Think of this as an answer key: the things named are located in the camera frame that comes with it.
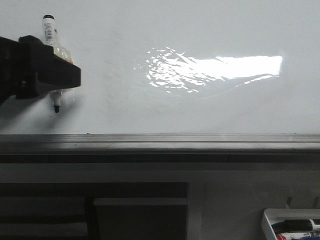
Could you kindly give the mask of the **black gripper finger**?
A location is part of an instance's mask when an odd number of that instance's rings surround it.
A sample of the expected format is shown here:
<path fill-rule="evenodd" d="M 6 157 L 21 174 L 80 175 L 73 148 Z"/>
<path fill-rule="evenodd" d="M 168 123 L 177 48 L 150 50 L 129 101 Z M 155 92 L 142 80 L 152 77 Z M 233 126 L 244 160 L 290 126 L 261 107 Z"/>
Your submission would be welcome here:
<path fill-rule="evenodd" d="M 81 69 L 55 55 L 54 48 L 32 35 L 18 39 L 25 59 L 18 83 L 18 98 L 32 99 L 53 90 L 81 85 Z"/>

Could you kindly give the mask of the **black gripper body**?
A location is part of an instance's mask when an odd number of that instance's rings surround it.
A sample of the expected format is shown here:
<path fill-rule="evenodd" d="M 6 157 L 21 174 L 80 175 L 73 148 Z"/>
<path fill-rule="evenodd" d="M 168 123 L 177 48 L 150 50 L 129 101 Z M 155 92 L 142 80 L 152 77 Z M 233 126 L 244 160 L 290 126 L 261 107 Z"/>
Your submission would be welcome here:
<path fill-rule="evenodd" d="M 11 96 L 22 99 L 25 89 L 23 77 L 24 50 L 22 38 L 17 41 L 0 37 L 0 103 L 3 104 Z"/>

